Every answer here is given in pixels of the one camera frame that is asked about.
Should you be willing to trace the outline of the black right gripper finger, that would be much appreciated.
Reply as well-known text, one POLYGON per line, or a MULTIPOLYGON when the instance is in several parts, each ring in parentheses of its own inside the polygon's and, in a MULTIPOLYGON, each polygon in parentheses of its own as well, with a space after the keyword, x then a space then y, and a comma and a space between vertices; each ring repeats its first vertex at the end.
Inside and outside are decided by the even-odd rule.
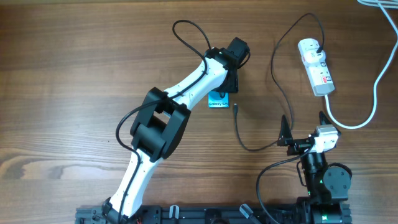
POLYGON ((279 141, 292 140, 292 133, 291 133, 289 122, 287 121, 286 115, 282 115, 282 118, 281 118, 281 126, 280 126, 278 140, 279 141))
POLYGON ((323 111, 319 112, 319 120, 320 120, 320 125, 318 127, 319 136, 324 136, 326 134, 336 134, 337 136, 341 135, 340 130, 331 123, 331 121, 326 117, 323 111))

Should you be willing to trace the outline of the light blue Galaxy smartphone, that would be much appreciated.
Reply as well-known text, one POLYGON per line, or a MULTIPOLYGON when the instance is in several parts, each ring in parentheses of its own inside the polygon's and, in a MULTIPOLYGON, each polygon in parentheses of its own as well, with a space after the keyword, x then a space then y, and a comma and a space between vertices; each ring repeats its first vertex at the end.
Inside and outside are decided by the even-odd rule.
POLYGON ((208 107, 209 108, 228 108, 229 98, 228 93, 211 91, 208 94, 208 107))

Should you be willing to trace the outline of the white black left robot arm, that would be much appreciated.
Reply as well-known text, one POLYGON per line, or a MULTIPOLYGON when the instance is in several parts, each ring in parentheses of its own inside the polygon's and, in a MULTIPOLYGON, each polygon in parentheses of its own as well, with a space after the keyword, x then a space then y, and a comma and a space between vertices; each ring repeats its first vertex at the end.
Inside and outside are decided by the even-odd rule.
POLYGON ((129 223, 142 205, 158 164, 179 145, 192 108, 209 92, 236 93, 237 71, 249 56, 248 44, 234 38, 227 48, 208 49, 201 64, 180 83, 164 91, 152 88, 135 115, 128 145, 131 158, 116 193, 106 199, 102 216, 108 223, 129 223))

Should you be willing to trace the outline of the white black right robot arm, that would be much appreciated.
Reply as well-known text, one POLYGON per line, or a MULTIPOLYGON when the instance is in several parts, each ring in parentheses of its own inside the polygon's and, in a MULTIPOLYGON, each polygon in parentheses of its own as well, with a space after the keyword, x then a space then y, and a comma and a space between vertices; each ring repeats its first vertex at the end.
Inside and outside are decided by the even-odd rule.
POLYGON ((351 210, 345 202, 351 187, 352 171, 341 163, 327 163, 326 153, 336 147, 341 132, 319 112, 320 124, 307 138, 294 139, 286 116, 282 116, 278 146, 287 147, 287 155, 299 156, 301 184, 308 196, 295 203, 294 223, 352 223, 351 210))

